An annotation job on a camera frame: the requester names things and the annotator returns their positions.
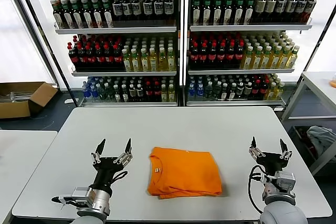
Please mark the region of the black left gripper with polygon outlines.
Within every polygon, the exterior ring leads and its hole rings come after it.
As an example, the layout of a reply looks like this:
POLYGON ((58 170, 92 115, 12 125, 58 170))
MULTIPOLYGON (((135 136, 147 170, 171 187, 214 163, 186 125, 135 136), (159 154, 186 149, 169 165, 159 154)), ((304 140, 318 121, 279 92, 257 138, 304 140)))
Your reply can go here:
POLYGON ((111 188, 115 173, 123 170, 123 165, 128 165, 133 158, 131 138, 129 138, 124 152, 118 157, 101 157, 106 139, 97 146, 95 152, 91 153, 93 158, 93 167, 97 171, 93 183, 90 185, 93 189, 111 188))

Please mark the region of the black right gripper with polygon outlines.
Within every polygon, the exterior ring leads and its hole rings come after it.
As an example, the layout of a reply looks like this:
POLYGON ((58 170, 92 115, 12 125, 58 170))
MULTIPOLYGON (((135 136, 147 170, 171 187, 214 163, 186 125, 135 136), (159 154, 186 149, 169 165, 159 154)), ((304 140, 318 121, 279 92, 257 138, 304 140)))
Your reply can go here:
POLYGON ((289 151, 287 144, 280 139, 280 147, 282 154, 263 153, 256 144, 256 139, 253 140, 249 147, 249 153, 253 159, 257 159, 257 164, 265 168, 266 174, 275 174, 277 171, 282 171, 288 165, 288 160, 292 156, 292 151, 289 151))

